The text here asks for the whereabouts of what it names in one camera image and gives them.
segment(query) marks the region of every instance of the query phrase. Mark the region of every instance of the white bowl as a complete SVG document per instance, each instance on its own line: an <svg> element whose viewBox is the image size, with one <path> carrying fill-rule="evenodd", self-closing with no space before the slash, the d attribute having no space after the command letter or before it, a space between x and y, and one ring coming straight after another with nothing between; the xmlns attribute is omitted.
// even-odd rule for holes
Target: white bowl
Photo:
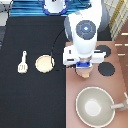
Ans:
<svg viewBox="0 0 128 128"><path fill-rule="evenodd" d="M115 110L112 97L99 87L87 87L76 98L76 111L80 119L91 127L105 127L109 125Z"/></svg>

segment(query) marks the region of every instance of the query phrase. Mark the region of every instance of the wall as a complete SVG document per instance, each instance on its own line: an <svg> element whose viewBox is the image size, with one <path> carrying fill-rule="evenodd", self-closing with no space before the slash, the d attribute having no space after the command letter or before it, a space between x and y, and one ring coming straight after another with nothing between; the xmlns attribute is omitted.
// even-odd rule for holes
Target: wall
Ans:
<svg viewBox="0 0 128 128"><path fill-rule="evenodd" d="M128 19L128 0L104 0L111 17L110 29L112 40L115 40L122 26Z"/></svg>

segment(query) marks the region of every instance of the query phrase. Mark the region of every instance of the black table surface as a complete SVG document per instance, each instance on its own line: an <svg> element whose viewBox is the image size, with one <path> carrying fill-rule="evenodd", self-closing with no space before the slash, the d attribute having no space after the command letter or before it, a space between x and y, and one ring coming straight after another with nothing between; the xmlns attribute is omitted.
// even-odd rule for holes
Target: black table surface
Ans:
<svg viewBox="0 0 128 128"><path fill-rule="evenodd" d="M0 51L0 128L66 128L66 70L64 31L53 51L55 68L46 74L35 67L36 59L50 55L65 17L10 17ZM28 72L19 74L18 64L27 51Z"/></svg>

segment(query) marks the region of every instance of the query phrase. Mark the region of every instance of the round plate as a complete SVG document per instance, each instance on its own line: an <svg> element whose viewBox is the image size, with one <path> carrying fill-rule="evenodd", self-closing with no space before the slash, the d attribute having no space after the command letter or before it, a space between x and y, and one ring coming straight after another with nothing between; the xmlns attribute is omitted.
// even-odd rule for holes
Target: round plate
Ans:
<svg viewBox="0 0 128 128"><path fill-rule="evenodd" d="M112 76L115 73L115 67L110 62L102 62L98 66L98 71L103 76Z"/></svg>
<svg viewBox="0 0 128 128"><path fill-rule="evenodd" d="M106 52L106 55L104 56L104 58L111 55L111 49L106 45L99 45L96 47L96 50L101 50L102 52Z"/></svg>
<svg viewBox="0 0 128 128"><path fill-rule="evenodd" d="M35 63L37 70L43 73L51 71L54 65L55 65L54 59L52 58L52 63L51 63L51 56L49 55L40 56Z"/></svg>
<svg viewBox="0 0 128 128"><path fill-rule="evenodd" d="M112 97L103 89L88 87L76 98L76 111L80 119L91 127L105 127L115 116Z"/></svg>

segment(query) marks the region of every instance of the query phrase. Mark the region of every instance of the small beige plate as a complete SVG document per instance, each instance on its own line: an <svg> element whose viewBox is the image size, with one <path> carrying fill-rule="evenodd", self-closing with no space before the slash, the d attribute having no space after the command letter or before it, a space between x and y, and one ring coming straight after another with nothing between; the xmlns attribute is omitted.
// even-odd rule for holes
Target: small beige plate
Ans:
<svg viewBox="0 0 128 128"><path fill-rule="evenodd" d="M51 71L54 65L55 65L54 59L52 58L52 63L51 63L51 56L49 55L40 56L35 63L37 70L43 73Z"/></svg>

